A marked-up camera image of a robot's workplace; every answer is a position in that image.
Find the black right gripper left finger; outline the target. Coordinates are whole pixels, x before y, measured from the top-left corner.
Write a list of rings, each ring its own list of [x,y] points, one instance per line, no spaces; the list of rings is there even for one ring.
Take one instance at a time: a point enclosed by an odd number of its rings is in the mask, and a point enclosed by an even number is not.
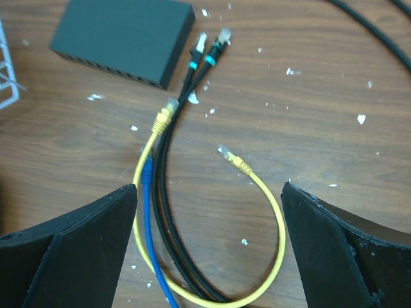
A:
[[[137,189],[1,237],[1,307],[111,307]]]

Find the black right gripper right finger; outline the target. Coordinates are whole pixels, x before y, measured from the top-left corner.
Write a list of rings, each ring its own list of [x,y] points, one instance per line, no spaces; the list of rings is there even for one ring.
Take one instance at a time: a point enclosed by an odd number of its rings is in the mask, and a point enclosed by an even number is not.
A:
[[[410,234],[294,184],[281,201],[308,307],[410,307]]]

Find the black network switch box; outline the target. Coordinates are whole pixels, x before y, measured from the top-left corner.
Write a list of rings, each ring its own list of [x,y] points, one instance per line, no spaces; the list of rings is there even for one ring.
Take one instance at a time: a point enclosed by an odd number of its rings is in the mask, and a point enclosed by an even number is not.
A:
[[[167,89],[195,22],[182,1],[70,1],[49,48],[62,58]]]

